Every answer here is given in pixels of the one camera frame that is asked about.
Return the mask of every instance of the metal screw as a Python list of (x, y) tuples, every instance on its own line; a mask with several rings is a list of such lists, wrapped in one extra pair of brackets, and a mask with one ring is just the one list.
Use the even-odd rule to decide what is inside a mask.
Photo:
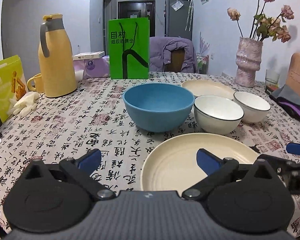
[(113, 195), (113, 192), (109, 189), (102, 189), (97, 192), (97, 195), (100, 198), (109, 198)]
[(185, 191), (185, 195), (190, 198), (198, 197), (200, 196), (200, 194), (200, 190), (197, 190), (195, 188), (190, 188)]

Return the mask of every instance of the white bowl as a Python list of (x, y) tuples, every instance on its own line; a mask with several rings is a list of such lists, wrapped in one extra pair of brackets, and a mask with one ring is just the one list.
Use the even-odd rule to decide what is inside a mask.
[(214, 95), (233, 100), (235, 92), (224, 84), (203, 79), (185, 81), (181, 84), (181, 87), (188, 89), (196, 98), (204, 95)]
[(228, 98), (207, 95), (197, 97), (194, 101), (194, 117), (208, 133), (231, 133), (243, 115), (242, 107)]
[(261, 122), (271, 109), (271, 105), (262, 97), (248, 92), (235, 92), (234, 102), (243, 108), (242, 121), (247, 123)]

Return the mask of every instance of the vase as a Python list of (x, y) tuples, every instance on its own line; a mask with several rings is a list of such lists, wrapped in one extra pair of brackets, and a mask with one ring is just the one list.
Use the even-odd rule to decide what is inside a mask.
[(238, 66), (235, 82), (244, 87), (254, 87), (256, 71), (260, 70), (263, 42), (240, 37), (235, 63)]

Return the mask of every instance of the rubber glove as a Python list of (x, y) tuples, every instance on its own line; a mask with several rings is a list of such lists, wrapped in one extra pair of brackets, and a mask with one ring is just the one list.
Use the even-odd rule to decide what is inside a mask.
[(19, 101), (17, 101), (13, 108), (8, 111), (8, 115), (20, 114), (21, 117), (25, 117), (31, 110), (36, 109), (37, 103), (35, 102), (40, 95), (37, 92), (26, 93)]

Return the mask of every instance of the gray handle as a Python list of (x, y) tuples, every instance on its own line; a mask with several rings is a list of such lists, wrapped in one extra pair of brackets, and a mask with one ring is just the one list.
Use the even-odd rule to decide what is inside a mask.
[(47, 22), (44, 22), (40, 26), (40, 43), (41, 43), (41, 48), (44, 57), (49, 57), (50, 52), (47, 46), (47, 39), (46, 39), (46, 24)]

